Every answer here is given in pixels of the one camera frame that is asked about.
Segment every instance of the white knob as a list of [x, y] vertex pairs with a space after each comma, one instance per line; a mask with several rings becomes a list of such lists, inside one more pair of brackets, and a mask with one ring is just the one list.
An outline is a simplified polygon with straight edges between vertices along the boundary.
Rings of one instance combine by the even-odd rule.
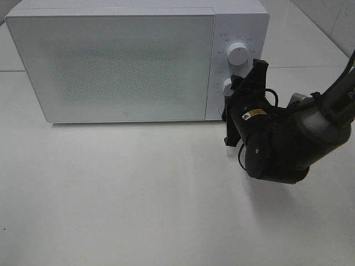
[[233, 94], [231, 87], [232, 87], [232, 80], [226, 79], [222, 84], [222, 91], [224, 96], [229, 97]]
[[241, 65], [248, 61], [248, 46], [243, 42], [232, 43], [227, 48], [227, 57], [232, 65]]

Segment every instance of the warning label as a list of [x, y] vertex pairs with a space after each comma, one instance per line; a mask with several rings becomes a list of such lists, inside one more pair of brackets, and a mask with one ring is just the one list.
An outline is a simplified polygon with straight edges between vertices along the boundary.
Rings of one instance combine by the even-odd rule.
[[249, 112], [246, 112], [245, 114], [243, 114], [242, 118], [246, 121], [255, 115], [266, 115], [266, 113], [262, 109], [254, 109], [254, 110], [250, 110]]

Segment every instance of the white microwave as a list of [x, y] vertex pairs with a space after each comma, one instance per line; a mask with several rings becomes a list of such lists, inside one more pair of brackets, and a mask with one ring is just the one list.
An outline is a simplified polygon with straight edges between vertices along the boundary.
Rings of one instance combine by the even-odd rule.
[[220, 120], [268, 20], [258, 0], [22, 0], [6, 16], [54, 123]]

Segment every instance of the microwave control panel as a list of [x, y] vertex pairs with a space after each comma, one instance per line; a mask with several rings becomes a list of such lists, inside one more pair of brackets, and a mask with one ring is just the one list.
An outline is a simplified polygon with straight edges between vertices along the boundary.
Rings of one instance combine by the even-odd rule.
[[221, 120], [231, 75], [245, 77], [260, 59], [268, 20], [267, 13], [215, 15], [206, 120]]

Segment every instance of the white table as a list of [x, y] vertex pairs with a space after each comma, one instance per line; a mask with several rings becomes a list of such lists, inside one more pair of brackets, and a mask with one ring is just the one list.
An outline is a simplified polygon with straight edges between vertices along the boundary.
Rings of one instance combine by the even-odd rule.
[[[347, 58], [291, 2], [264, 2], [283, 23], [268, 87], [283, 106], [324, 91]], [[355, 264], [354, 134], [284, 185], [246, 176], [222, 122], [51, 125], [0, 30], [1, 266]]]

